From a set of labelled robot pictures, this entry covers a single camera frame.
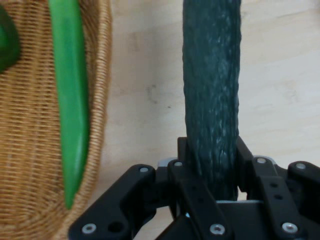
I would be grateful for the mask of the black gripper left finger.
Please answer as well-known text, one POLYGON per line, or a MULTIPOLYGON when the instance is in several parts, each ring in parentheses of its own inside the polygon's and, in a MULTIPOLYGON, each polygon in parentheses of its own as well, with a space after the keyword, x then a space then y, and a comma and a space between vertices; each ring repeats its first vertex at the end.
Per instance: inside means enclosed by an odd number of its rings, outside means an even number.
POLYGON ((234 231, 204 183, 188 166, 186 137, 166 166, 130 167, 70 227, 70 240, 132 240, 157 209, 169 207, 173 222, 161 240, 232 240, 234 231))

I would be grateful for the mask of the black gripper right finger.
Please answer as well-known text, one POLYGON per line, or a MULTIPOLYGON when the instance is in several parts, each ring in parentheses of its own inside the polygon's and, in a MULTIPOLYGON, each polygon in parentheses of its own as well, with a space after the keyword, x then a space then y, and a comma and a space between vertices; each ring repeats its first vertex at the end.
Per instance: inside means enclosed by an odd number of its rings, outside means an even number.
POLYGON ((262 201, 274 240, 320 238, 320 168, 295 161, 286 169, 268 157, 253 156, 236 140, 238 186, 250 200, 262 201))

